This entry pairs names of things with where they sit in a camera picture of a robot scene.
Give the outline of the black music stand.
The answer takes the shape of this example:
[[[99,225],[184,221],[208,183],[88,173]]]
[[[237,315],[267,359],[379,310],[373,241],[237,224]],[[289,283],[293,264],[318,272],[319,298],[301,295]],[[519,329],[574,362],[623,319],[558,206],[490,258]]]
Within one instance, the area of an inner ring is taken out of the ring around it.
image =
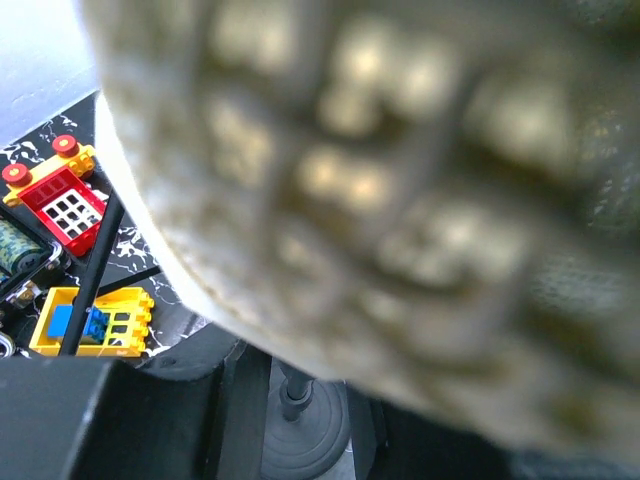
[[[106,205],[95,245],[84,270],[84,277],[81,280],[78,294],[72,308],[70,321],[62,339],[58,353],[59,356],[77,354],[89,313],[94,301],[100,294],[112,293],[118,289],[129,287],[134,283],[161,273],[161,268],[154,266],[142,272],[111,282],[105,286],[101,286],[111,248],[116,239],[124,213],[125,209],[121,200],[116,193],[112,192]]]

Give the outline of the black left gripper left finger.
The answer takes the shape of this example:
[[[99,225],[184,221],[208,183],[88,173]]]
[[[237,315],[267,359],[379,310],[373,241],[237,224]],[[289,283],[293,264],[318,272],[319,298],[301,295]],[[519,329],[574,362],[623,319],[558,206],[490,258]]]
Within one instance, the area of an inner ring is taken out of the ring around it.
[[[5,479],[256,479],[271,359],[206,326],[148,361],[1,363]]]

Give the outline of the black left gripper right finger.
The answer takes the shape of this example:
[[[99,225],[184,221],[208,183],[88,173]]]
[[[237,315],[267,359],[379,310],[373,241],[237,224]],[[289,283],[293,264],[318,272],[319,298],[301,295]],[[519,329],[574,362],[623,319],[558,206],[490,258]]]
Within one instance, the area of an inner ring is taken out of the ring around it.
[[[509,450],[346,386],[357,479],[637,479],[594,456]]]

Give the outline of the black microphone stand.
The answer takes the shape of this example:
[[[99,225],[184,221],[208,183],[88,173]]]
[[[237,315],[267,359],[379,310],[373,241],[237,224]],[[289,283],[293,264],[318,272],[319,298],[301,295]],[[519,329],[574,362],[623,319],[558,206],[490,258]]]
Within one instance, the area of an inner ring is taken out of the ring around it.
[[[272,362],[261,477],[318,479],[338,463],[351,438],[342,382],[312,378]]]

